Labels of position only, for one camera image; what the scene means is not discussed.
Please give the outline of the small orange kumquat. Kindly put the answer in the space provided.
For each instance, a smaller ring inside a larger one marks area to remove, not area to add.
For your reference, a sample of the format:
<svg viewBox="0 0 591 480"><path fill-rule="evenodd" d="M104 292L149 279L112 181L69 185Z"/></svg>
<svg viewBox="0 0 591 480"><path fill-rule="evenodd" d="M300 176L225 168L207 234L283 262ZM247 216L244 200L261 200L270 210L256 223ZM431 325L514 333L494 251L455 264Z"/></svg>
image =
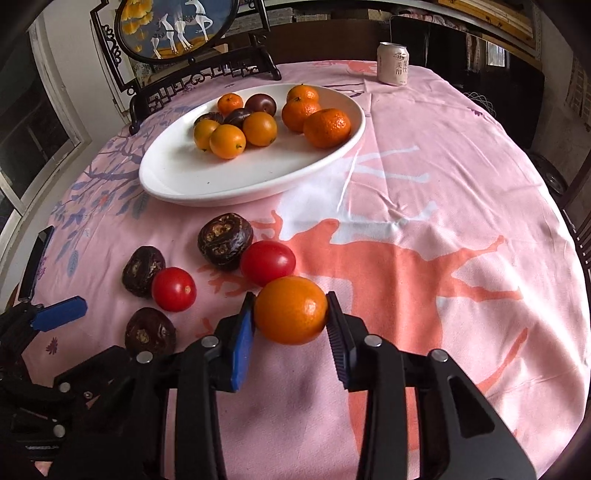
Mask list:
<svg viewBox="0 0 591 480"><path fill-rule="evenodd" d="M232 160L245 151L246 138L242 130L230 124L218 126L209 137L209 149L218 158Z"/></svg>

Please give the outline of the dark water chestnut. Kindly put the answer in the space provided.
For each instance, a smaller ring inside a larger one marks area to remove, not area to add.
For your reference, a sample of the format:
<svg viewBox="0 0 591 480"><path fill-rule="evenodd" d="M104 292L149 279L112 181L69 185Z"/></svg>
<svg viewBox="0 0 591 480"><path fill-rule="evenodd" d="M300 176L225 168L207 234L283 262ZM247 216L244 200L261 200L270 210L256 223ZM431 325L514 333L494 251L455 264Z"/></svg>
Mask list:
<svg viewBox="0 0 591 480"><path fill-rule="evenodd" d="M155 358L160 358L174 353L176 330L162 312L151 307L143 307L127 322L124 344L131 357L147 351Z"/></svg>
<svg viewBox="0 0 591 480"><path fill-rule="evenodd" d="M165 259L157 248L140 246L123 268L122 285L131 294L150 299L153 279L165 267Z"/></svg>
<svg viewBox="0 0 591 480"><path fill-rule="evenodd" d="M205 259L224 271L238 269L242 254L253 240L253 229L242 216L228 212L207 222L197 236L197 247Z"/></svg>
<svg viewBox="0 0 591 480"><path fill-rule="evenodd" d="M243 123L245 123L245 120L248 119L251 114L252 112L249 109L236 108L224 118L223 123L242 129Z"/></svg>
<svg viewBox="0 0 591 480"><path fill-rule="evenodd" d="M221 115L221 113L219 112L206 112L204 114L201 114L199 117L197 117L197 119L195 119L195 121L193 122L193 125L197 125L200 121L204 121L204 120L211 120L214 122L217 122L218 124L222 124L223 123L223 116Z"/></svg>

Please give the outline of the orange kumquat mid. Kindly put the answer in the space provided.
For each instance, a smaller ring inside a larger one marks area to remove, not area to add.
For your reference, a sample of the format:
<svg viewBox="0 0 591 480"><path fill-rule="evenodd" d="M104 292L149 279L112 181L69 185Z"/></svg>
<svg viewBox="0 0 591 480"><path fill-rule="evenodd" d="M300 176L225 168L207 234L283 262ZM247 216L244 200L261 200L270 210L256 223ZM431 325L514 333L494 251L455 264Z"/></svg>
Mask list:
<svg viewBox="0 0 591 480"><path fill-rule="evenodd" d="M254 112L243 123L246 140L256 147L267 147L276 141L276 120L264 112Z"/></svg>

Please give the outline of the dark purple plum tomato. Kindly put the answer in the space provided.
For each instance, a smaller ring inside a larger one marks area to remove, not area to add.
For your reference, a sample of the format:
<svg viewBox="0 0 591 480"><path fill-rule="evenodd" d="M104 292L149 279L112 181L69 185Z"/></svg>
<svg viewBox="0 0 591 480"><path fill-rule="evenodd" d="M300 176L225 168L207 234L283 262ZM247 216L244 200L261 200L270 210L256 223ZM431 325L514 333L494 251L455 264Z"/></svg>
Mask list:
<svg viewBox="0 0 591 480"><path fill-rule="evenodd" d="M245 102L245 109L250 112L264 112L273 117L276 114L276 100L270 95L256 93Z"/></svg>

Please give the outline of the large mandarin front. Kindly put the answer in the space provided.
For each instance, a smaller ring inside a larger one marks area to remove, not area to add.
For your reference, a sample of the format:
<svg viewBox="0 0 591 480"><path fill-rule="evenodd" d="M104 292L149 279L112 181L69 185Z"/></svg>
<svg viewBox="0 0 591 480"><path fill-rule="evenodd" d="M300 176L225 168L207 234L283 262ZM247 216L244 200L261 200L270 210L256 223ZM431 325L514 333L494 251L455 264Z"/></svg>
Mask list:
<svg viewBox="0 0 591 480"><path fill-rule="evenodd" d="M312 114L322 109L321 105L317 101L294 97L291 98L283 106L281 110L281 120L288 130L301 134L304 131L304 122Z"/></svg>

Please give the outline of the large mandarin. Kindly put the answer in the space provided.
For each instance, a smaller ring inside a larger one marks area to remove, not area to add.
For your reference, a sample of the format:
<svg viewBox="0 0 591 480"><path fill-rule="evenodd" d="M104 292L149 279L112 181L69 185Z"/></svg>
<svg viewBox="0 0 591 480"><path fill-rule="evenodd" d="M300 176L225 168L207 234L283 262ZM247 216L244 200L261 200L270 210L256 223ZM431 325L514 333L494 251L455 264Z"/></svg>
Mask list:
<svg viewBox="0 0 591 480"><path fill-rule="evenodd" d="M352 124L342 110L318 110L304 121L304 137L315 148L329 149L345 143L351 135Z"/></svg>
<svg viewBox="0 0 591 480"><path fill-rule="evenodd" d="M321 105L317 101L294 97L291 98L283 106L281 110L281 120L288 130L301 134L304 131L304 122L312 114L322 109Z"/></svg>

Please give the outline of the large mandarin back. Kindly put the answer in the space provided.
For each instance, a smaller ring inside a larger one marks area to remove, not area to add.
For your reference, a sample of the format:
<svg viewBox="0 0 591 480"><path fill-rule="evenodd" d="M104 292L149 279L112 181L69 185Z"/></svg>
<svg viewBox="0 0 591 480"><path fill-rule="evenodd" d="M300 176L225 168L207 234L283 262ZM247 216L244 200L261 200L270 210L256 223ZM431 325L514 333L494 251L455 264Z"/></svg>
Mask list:
<svg viewBox="0 0 591 480"><path fill-rule="evenodd" d="M304 121L304 137L315 148L329 149L345 143L351 135L352 124L342 110L318 110Z"/></svg>

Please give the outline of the black phone on table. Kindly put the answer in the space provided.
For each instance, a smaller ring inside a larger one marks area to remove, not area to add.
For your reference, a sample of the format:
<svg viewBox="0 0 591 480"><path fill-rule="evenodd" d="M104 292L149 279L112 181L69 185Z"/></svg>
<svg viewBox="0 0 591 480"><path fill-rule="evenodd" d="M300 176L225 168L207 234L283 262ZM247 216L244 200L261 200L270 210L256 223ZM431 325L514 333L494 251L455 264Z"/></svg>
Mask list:
<svg viewBox="0 0 591 480"><path fill-rule="evenodd" d="M41 269L41 263L51 241L55 228L50 225L41 230L33 244L32 251L24 270L22 281L20 283L18 292L19 302L30 302L34 296L35 286L38 279L38 274Z"/></svg>

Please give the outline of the red cherry tomato centre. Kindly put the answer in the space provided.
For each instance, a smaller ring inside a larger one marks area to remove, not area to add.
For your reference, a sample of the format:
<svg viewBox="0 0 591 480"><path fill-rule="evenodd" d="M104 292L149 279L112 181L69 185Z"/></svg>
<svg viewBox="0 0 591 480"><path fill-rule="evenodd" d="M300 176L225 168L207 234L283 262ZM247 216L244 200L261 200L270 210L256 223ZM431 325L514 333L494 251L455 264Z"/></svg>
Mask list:
<svg viewBox="0 0 591 480"><path fill-rule="evenodd" d="M151 295L162 310L182 312L197 299L197 287L190 273L178 267L168 267L154 276Z"/></svg>

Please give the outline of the red cherry tomato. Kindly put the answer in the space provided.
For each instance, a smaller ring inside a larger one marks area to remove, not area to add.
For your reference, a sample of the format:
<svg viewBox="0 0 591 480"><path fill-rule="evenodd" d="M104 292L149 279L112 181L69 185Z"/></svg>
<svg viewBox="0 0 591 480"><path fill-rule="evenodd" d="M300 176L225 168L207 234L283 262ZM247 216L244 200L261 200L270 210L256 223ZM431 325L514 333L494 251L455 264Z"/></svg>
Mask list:
<svg viewBox="0 0 591 480"><path fill-rule="evenodd" d="M293 274L296 265L296 256L287 245L263 240L252 243L243 252L239 269L247 282L265 287L271 281Z"/></svg>
<svg viewBox="0 0 591 480"><path fill-rule="evenodd" d="M190 273L178 267L168 267L154 276L151 295L162 310L182 312L197 299L197 287Z"/></svg>

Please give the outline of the pink printed tablecloth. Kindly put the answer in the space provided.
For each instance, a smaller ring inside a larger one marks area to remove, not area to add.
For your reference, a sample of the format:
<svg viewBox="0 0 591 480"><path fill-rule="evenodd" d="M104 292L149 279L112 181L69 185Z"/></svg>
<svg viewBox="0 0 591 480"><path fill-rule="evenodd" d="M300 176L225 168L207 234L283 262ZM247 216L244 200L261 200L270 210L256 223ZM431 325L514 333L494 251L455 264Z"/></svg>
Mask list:
<svg viewBox="0 0 591 480"><path fill-rule="evenodd" d="M583 270L541 176L488 112L428 69L412 68L404 88L379 83L370 62L287 64L281 73L354 98L365 134L328 169L238 214L257 239L287 245L297 274L335 291L370 331L404 351L448 351L546 472L584 416L590 326ZM183 93L138 133L113 136L55 205L35 299L77 295L88 311L30 344L35 383L122 342L143 304L124 289L122 270L142 245L197 283L197 302L171 318L179 348L238 311L245 280L215 271L197 248L217 210L150 197L138 169L185 112L260 86L221 77Z"/></svg>

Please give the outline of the red cherry tomato back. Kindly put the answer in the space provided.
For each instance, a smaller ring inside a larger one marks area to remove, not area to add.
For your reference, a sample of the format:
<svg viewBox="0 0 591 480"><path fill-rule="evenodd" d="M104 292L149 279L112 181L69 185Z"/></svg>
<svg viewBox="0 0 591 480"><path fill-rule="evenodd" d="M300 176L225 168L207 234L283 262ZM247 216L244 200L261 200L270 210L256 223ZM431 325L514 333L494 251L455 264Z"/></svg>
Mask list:
<svg viewBox="0 0 591 480"><path fill-rule="evenodd" d="M243 252L239 269L247 282L265 287L271 281L293 274L296 265L296 256L287 245L263 240L252 243Z"/></svg>

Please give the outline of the small mandarin on plate left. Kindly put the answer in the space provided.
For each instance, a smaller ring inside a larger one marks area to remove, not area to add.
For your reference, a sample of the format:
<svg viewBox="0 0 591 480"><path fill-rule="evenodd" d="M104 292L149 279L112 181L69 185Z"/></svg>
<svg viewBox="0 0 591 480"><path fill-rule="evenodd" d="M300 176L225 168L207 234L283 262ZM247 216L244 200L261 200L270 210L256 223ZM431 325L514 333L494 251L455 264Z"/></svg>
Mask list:
<svg viewBox="0 0 591 480"><path fill-rule="evenodd" d="M236 93L226 93L217 100L216 106L223 117L228 117L231 112L243 107L243 100Z"/></svg>

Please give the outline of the small mandarin on plate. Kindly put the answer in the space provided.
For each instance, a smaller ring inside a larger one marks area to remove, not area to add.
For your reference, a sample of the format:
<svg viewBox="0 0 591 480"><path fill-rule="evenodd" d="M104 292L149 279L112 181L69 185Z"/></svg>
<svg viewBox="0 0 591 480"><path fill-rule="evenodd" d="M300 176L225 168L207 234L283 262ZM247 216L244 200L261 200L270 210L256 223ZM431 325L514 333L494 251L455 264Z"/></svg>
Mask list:
<svg viewBox="0 0 591 480"><path fill-rule="evenodd" d="M228 117L231 112L243 107L243 100L236 93L226 93L217 100L216 106L223 117Z"/></svg>
<svg viewBox="0 0 591 480"><path fill-rule="evenodd" d="M314 87L311 87L310 85L298 84L293 88L290 88L290 90L287 92L287 102L290 102L294 99L311 100L318 103L320 101L320 95Z"/></svg>

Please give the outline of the round painted screen stand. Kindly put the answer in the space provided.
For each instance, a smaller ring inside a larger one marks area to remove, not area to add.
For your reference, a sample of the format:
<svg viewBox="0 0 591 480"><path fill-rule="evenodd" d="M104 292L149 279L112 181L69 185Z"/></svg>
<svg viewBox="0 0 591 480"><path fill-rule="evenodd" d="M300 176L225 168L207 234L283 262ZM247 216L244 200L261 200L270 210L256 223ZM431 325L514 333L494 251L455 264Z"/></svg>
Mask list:
<svg viewBox="0 0 591 480"><path fill-rule="evenodd" d="M235 22L238 1L102 1L90 11L101 53L121 93L130 97L129 133L191 86L217 77L281 73L263 45L270 32L263 1L245 7L259 16L263 30L249 32L242 47L215 48Z"/></svg>

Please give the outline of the small mandarin on plate right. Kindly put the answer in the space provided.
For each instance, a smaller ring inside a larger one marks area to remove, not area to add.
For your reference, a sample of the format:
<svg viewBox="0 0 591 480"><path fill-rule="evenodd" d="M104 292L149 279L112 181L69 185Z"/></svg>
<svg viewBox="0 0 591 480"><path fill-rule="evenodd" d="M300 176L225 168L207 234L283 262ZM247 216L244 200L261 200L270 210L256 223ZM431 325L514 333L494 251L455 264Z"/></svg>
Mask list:
<svg viewBox="0 0 591 480"><path fill-rule="evenodd" d="M290 90L287 92L287 102L290 102L294 99L311 100L318 103L320 101L320 95L314 87L311 87L310 85L298 84L293 88L290 88Z"/></svg>

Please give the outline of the white drink can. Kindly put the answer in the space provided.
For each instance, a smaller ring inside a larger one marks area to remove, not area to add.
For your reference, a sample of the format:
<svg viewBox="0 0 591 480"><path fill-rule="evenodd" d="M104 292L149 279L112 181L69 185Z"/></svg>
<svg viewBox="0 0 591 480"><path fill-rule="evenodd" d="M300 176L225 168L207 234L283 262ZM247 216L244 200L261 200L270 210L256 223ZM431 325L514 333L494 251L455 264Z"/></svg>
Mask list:
<svg viewBox="0 0 591 480"><path fill-rule="evenodd" d="M406 86L409 77L409 51L406 46L381 42L377 49L377 78L381 83Z"/></svg>

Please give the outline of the window frame left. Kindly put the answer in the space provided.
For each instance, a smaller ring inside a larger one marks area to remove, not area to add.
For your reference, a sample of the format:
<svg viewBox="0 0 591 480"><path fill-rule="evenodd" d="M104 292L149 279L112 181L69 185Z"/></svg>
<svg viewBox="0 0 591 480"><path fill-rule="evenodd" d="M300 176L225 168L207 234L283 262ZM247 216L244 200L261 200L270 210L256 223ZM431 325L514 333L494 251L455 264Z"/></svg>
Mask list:
<svg viewBox="0 0 591 480"><path fill-rule="evenodd" d="M59 170L86 144L39 15L1 66L2 269Z"/></svg>

